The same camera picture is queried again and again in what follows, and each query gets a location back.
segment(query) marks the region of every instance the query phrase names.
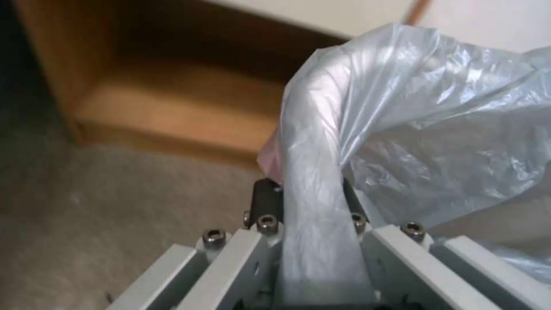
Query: pink object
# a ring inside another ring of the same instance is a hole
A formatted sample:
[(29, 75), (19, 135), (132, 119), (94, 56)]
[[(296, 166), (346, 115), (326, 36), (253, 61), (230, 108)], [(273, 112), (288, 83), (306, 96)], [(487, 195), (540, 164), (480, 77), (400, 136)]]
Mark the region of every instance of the pink object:
[(278, 127), (272, 132), (272, 135), (258, 153), (256, 162), (268, 178), (279, 183), (280, 185), (283, 185), (279, 136), (280, 134)]

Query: translucent plastic bag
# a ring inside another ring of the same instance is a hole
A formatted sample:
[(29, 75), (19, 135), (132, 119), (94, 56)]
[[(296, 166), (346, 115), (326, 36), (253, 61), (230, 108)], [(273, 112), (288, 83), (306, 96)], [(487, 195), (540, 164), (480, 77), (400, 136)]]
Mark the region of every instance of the translucent plastic bag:
[(317, 50), (285, 89), (275, 137), (283, 303), (373, 298), (343, 171), (365, 194), (375, 226), (433, 227), (536, 184), (551, 158), (550, 56), (397, 24)]

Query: white wall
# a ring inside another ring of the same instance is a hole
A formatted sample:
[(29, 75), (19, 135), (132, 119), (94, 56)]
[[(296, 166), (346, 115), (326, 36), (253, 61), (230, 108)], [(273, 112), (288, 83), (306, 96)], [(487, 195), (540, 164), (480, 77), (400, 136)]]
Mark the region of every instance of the white wall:
[[(414, 0), (208, 0), (327, 33), (400, 22)], [(420, 26), (459, 41), (524, 52), (551, 45), (551, 0), (433, 0)]]
[(463, 42), (525, 52), (551, 45), (551, 1), (434, 0), (419, 26)]
[(414, 0), (208, 0), (345, 37), (400, 22)]

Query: screw head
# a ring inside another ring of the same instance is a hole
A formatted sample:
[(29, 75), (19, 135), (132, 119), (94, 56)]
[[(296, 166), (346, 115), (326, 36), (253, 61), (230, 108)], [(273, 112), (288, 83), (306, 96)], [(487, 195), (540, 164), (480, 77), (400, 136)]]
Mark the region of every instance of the screw head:
[(219, 228), (210, 228), (203, 233), (203, 244), (206, 249), (219, 249), (226, 244), (226, 232)]
[(368, 222), (363, 214), (360, 213), (351, 213), (352, 222), (354, 223), (354, 228), (356, 229), (357, 234), (361, 234), (365, 230), (365, 225)]
[(416, 242), (421, 242), (425, 238), (425, 227), (418, 222), (405, 222), (400, 226), (400, 230)]
[(265, 235), (277, 234), (278, 221), (277, 218), (271, 214), (263, 215), (256, 220), (256, 227), (258, 232)]
[(251, 226), (251, 211), (243, 212), (243, 226), (249, 228)]

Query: wooden cabinet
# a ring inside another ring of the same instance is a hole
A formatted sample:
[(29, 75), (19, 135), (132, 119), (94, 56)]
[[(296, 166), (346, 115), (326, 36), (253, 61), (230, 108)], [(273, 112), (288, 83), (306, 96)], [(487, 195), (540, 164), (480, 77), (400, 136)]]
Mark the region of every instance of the wooden cabinet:
[(213, 3), (16, 0), (76, 141), (253, 163), (283, 89), (346, 38)]

